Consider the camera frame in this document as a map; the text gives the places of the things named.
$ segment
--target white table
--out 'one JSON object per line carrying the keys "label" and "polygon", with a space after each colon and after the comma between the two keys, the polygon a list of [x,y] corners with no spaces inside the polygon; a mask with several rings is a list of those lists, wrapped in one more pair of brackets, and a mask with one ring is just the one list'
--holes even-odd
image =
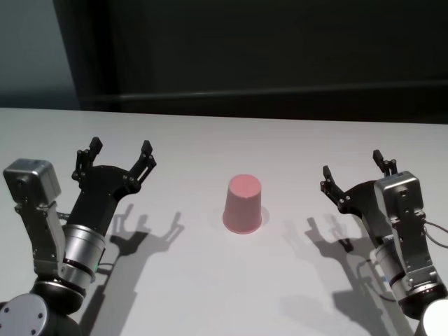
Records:
{"label": "white table", "polygon": [[[141,192],[117,208],[118,215],[130,212],[115,217],[109,234],[129,239],[139,230],[136,238],[143,241],[132,254],[130,243],[122,247],[129,255],[116,263],[91,335],[412,334],[415,321],[372,290],[385,289],[364,262],[372,250],[366,234],[351,216],[338,213],[319,182],[325,164],[343,189],[380,178],[371,158],[379,148],[420,178],[428,219],[444,225],[448,126],[5,108],[0,168],[18,157],[51,161],[62,188],[58,210],[70,212],[79,192],[71,180],[76,150],[87,148],[93,136],[104,143],[96,164],[129,169],[149,139],[158,166]],[[250,235],[228,232],[221,223],[228,181],[240,173],[262,183],[267,222]],[[35,279],[14,205],[1,179],[3,300],[27,293]],[[176,234],[167,238],[171,227]],[[103,263],[118,255],[109,237]],[[352,238],[353,253],[344,252],[340,237]],[[429,246],[448,281],[446,251]],[[77,321],[106,279],[99,274],[91,285],[73,315]]]}

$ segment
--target upside-down cup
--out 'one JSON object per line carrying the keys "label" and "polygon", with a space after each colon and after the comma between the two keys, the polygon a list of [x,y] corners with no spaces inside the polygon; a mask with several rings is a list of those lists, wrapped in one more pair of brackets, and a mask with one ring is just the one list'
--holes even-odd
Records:
{"label": "upside-down cup", "polygon": [[261,225],[261,183],[248,174],[230,180],[223,222],[232,232],[245,235]]}

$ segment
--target silver robot arm segment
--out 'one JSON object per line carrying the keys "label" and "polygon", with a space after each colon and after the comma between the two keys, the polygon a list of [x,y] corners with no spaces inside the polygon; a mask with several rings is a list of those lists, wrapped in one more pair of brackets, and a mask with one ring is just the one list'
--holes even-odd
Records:
{"label": "silver robot arm segment", "polygon": [[421,319],[426,308],[448,292],[428,251],[420,183],[407,171],[398,173],[396,161],[385,161],[378,150],[373,158],[384,178],[343,192],[325,166],[321,190],[341,214],[361,218],[403,313]]}

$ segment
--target metal cylinder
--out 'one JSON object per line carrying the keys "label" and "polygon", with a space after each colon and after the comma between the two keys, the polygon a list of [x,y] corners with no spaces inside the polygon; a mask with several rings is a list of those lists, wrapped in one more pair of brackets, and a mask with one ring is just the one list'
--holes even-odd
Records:
{"label": "metal cylinder", "polygon": [[405,275],[393,239],[378,246],[375,256],[391,286]]}
{"label": "metal cylinder", "polygon": [[64,262],[87,272],[94,281],[104,252],[104,237],[82,225],[65,225],[63,229],[66,240]]}

